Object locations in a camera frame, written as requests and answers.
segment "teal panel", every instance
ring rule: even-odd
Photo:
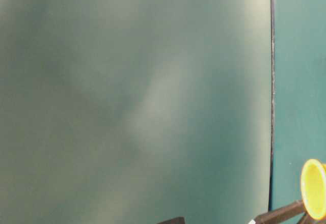
[[[300,174],[307,159],[326,161],[324,2],[275,0],[273,208],[301,198]]]
[[[0,220],[267,210],[270,0],[0,0]]]

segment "yellow funnel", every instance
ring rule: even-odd
[[[315,220],[326,219],[326,164],[309,159],[302,168],[301,194],[309,215]]]

